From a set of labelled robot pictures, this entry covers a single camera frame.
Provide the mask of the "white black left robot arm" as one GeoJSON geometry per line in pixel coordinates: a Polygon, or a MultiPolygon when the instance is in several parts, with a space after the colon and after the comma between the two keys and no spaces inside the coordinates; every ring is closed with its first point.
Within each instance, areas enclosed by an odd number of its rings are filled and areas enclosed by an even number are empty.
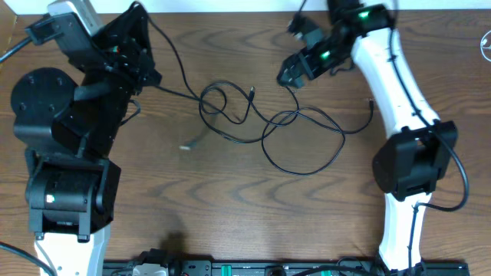
{"type": "Polygon", "coordinates": [[[13,130],[26,146],[25,200],[35,253],[5,243],[1,248],[42,275],[133,273],[131,266],[104,260],[121,173],[109,154],[131,119],[128,106],[162,79],[149,22],[139,2],[103,23],[88,1],[56,1],[9,50],[54,41],[83,75],[77,82],[60,69],[41,67],[12,89],[13,130]]]}

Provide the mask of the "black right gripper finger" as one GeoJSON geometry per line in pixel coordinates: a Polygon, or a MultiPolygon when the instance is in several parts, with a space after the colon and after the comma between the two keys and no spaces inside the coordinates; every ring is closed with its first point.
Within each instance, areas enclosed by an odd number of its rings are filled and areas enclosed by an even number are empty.
{"type": "Polygon", "coordinates": [[[290,75],[287,73],[280,73],[277,78],[277,83],[283,87],[293,87],[295,89],[300,89],[304,87],[305,83],[302,80],[302,75],[290,75]]]}
{"type": "Polygon", "coordinates": [[[287,73],[290,75],[303,75],[302,69],[301,69],[301,62],[297,54],[293,54],[289,57],[287,57],[283,62],[282,66],[280,67],[279,73],[287,73]]]}

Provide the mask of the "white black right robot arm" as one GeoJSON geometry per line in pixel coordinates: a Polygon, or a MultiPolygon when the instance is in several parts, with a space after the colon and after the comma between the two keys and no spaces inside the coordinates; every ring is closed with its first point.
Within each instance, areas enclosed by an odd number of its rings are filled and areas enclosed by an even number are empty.
{"type": "Polygon", "coordinates": [[[420,237],[437,183],[457,161],[456,125],[443,122],[420,91],[401,47],[395,12],[358,1],[330,1],[328,9],[329,34],[295,13],[288,29],[305,46],[283,61],[277,81],[300,88],[307,80],[342,71],[345,61],[361,70],[386,133],[372,161],[385,203],[374,272],[431,275],[420,255],[420,237]]]}

